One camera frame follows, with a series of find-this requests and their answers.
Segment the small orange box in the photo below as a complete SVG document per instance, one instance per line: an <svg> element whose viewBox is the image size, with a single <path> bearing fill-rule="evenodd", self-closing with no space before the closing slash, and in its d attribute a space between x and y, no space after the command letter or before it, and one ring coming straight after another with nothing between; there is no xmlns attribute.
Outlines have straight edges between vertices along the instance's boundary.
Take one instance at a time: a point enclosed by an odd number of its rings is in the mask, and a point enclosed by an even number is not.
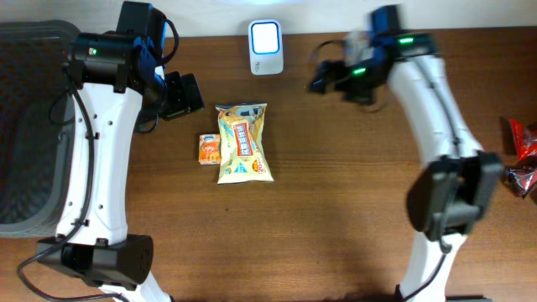
<svg viewBox="0 0 537 302"><path fill-rule="evenodd" d="M199 137L198 161L200 164L221 163L220 135L202 134Z"/></svg>

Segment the cream yellow chip bag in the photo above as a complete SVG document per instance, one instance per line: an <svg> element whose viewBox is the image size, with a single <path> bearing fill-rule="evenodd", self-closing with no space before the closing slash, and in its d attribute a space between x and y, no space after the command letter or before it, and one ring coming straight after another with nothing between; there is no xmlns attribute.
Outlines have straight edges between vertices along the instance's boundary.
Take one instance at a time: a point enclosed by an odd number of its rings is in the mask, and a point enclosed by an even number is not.
<svg viewBox="0 0 537 302"><path fill-rule="evenodd" d="M221 163L217 183L274 182L262 145L267 103L217 105Z"/></svg>

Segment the red snack bag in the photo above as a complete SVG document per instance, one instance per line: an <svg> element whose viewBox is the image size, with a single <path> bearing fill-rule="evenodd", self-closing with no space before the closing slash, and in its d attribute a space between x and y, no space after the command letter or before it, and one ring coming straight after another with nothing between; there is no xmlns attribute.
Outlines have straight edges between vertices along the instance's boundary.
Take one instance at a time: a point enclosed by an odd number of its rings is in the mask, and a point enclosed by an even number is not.
<svg viewBox="0 0 537 302"><path fill-rule="evenodd" d="M514 146L519 160L536 155L536 131L525 127L521 122L509 120Z"/></svg>

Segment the black orange snack packet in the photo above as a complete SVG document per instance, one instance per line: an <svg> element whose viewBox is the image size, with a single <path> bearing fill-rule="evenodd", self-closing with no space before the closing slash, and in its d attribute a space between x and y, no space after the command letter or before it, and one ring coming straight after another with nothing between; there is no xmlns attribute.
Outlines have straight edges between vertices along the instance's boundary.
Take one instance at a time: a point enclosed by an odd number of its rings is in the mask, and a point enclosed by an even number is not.
<svg viewBox="0 0 537 302"><path fill-rule="evenodd" d="M512 192L523 199L536 185L536 166L528 164L519 168L506 168L505 179Z"/></svg>

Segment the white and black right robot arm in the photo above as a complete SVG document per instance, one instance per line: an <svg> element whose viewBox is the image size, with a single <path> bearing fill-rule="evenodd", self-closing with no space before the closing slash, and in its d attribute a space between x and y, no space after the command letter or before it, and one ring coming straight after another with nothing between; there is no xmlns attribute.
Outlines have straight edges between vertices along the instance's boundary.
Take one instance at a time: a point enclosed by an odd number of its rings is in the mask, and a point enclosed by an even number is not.
<svg viewBox="0 0 537 302"><path fill-rule="evenodd" d="M414 229L409 266L389 299L444 301L456 255L487 213L503 164L463 119L432 37L405 29L394 4L368 18L368 31L351 32L341 42L343 58L321 62L308 89L370 106L386 86L404 109L424 169L406 196Z"/></svg>

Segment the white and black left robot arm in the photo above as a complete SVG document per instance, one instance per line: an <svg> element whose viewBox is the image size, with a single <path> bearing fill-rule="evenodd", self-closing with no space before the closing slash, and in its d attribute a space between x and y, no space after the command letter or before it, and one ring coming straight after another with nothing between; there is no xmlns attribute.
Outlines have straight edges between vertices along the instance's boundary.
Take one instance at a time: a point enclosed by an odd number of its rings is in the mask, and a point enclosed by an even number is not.
<svg viewBox="0 0 537 302"><path fill-rule="evenodd" d="M117 27L79 34L64 69L74 99L74 142L65 205L34 261L77 278L101 299L166 301L152 275L154 242L128 232L126 181L135 133L200 111L192 74L166 73L174 24L150 3L123 3Z"/></svg>

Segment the white barcode scanner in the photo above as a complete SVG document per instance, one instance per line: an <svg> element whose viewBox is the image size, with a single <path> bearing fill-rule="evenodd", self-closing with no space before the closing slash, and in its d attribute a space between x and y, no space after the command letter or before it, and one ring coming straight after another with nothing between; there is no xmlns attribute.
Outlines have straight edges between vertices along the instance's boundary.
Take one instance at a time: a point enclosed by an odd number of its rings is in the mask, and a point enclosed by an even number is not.
<svg viewBox="0 0 537 302"><path fill-rule="evenodd" d="M248 25L250 70L255 76L280 74L284 69L282 29L274 19L254 20Z"/></svg>

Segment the grey plastic mesh basket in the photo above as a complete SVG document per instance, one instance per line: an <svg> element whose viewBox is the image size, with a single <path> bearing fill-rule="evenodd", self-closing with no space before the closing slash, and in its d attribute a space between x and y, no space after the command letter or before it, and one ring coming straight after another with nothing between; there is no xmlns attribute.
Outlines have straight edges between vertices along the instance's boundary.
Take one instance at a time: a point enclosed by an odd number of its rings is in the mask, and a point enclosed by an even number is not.
<svg viewBox="0 0 537 302"><path fill-rule="evenodd" d="M55 233L74 138L74 102L61 66L79 33L61 20L1 25L2 237Z"/></svg>

